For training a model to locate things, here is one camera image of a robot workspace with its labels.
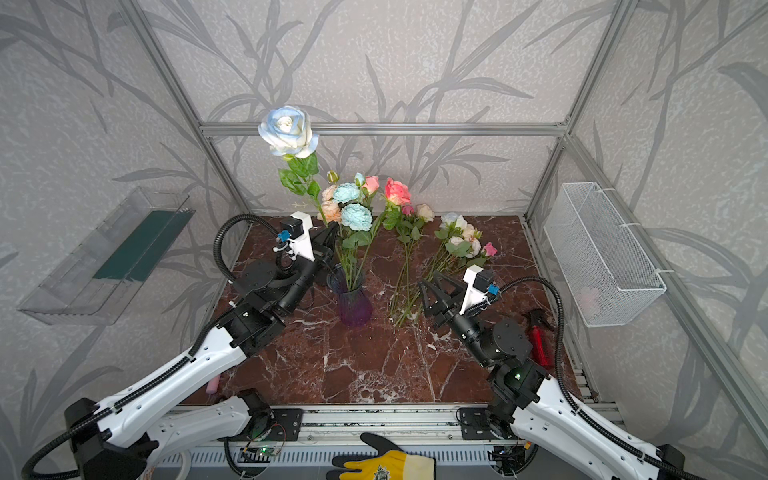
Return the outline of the peach flower stem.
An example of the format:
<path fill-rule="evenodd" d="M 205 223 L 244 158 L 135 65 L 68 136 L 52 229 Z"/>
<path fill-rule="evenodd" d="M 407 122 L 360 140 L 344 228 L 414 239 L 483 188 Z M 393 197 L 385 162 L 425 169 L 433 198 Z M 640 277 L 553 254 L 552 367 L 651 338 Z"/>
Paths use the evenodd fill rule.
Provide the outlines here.
<path fill-rule="evenodd" d="M 327 181 L 329 186 L 321 193 L 321 205 L 319 218 L 325 223 L 335 221 L 341 223 L 341 210 L 344 205 L 350 203 L 353 200 L 352 194 L 356 193 L 356 187 L 350 183 L 340 183 L 339 175 L 330 170 L 327 175 Z M 336 256 L 340 266 L 337 268 L 337 283 L 340 291 L 348 291 L 350 289 L 347 280 L 347 269 L 344 261 L 344 256 L 341 250 L 341 234 L 338 234 L 336 242 Z"/>

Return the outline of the light blue flower stem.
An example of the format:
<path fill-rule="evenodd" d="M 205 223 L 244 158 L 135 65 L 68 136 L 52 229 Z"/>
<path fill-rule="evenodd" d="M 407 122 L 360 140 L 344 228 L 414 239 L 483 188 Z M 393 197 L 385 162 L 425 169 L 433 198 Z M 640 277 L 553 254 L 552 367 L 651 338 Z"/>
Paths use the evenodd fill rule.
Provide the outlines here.
<path fill-rule="evenodd" d="M 360 243 L 364 242 L 362 236 L 364 234 L 363 230 L 366 229 L 364 223 L 367 216 L 366 207 L 361 203 L 362 194 L 360 189 L 361 181 L 365 177 L 361 173 L 357 173 L 351 182 L 345 182 L 353 184 L 357 192 L 352 194 L 353 200 L 343 206 L 341 210 L 341 223 L 339 223 L 341 250 L 344 256 L 347 269 L 346 276 L 350 289 L 355 287 L 359 281 L 362 282 L 362 274 L 357 282 L 353 281 L 353 276 L 365 251 L 365 247 L 360 246 Z"/>

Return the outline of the purple glass vase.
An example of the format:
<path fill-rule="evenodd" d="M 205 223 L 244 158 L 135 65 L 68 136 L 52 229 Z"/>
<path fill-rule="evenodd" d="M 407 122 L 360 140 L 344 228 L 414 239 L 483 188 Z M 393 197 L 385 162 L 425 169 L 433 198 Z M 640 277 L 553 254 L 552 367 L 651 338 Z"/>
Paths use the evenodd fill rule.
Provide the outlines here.
<path fill-rule="evenodd" d="M 373 306 L 368 299 L 363 284 L 359 281 L 351 289 L 343 267 L 334 266 L 328 275 L 328 287 L 336 296 L 337 312 L 342 324 L 348 327 L 361 327 L 372 319 Z"/>

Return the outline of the white blue rose stem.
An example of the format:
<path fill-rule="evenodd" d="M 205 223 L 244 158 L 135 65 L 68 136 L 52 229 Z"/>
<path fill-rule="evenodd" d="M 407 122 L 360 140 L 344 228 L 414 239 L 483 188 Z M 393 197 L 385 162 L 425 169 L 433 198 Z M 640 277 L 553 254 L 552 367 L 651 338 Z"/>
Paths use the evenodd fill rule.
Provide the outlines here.
<path fill-rule="evenodd" d="M 267 114 L 258 126 L 258 133 L 269 145 L 270 152 L 285 161 L 286 167 L 278 171 L 282 186 L 295 195 L 310 198 L 321 221 L 327 225 L 316 179 L 319 136 L 313 132 L 308 114 L 290 105 L 277 108 Z"/>

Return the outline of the coral pink rose stem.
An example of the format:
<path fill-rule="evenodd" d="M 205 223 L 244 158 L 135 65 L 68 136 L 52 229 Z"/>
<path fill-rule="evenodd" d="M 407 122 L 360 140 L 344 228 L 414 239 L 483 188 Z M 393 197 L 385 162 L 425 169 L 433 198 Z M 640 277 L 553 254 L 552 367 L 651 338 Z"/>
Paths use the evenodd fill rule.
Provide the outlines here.
<path fill-rule="evenodd" d="M 381 228 L 388 231 L 393 230 L 402 219 L 404 208 L 411 203 L 409 188 L 404 183 L 393 178 L 388 178 L 384 186 L 380 185 L 377 194 L 385 201 L 384 210 L 374 218 L 373 214 L 370 214 L 366 208 L 367 216 L 364 223 L 366 229 L 363 230 L 364 234 L 362 236 L 364 242 L 360 243 L 360 246 L 365 247 L 365 251 L 353 276 L 354 282 L 357 282 L 362 274 L 368 251 L 378 231 Z"/>

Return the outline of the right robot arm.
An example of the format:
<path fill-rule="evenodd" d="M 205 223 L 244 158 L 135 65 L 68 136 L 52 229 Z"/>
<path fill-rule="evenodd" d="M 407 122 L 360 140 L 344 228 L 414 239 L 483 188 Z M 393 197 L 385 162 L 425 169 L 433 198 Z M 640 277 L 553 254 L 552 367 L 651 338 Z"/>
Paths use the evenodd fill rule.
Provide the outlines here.
<path fill-rule="evenodd" d="M 592 479 L 692 478 L 684 469 L 684 455 L 675 447 L 655 446 L 629 434 L 569 391 L 562 366 L 561 296 L 542 277 L 522 280 L 545 287 L 556 303 L 551 370 L 534 361 L 532 345 L 516 321 L 486 328 L 478 320 L 481 312 L 519 285 L 518 280 L 498 286 L 492 271 L 471 267 L 461 282 L 438 273 L 419 283 L 424 313 L 433 318 L 435 328 L 449 326 L 477 363 L 490 371 L 494 399 L 486 418 L 493 434 L 529 441 Z"/>

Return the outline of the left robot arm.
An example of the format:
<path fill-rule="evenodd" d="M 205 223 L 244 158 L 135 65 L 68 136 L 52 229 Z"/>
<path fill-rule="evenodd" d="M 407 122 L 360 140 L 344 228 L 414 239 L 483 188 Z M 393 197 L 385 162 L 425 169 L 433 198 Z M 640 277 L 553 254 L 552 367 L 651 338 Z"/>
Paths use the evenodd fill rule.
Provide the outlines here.
<path fill-rule="evenodd" d="M 227 233 L 241 222 L 264 226 L 273 261 L 251 263 L 236 276 L 222 257 Z M 192 345 L 134 385 L 98 402 L 82 398 L 65 411 L 67 429 L 23 465 L 24 479 L 42 479 L 36 466 L 69 444 L 76 469 L 56 479 L 138 479 L 153 464 L 208 440 L 241 434 L 263 408 L 254 393 L 237 395 L 222 407 L 206 407 L 173 419 L 168 412 L 220 373 L 260 353 L 284 329 L 318 274 L 331 268 L 340 231 L 336 221 L 315 229 L 310 215 L 295 212 L 278 228 L 254 214 L 228 219 L 212 247 L 214 261 L 237 291 L 238 301 L 208 321 Z"/>

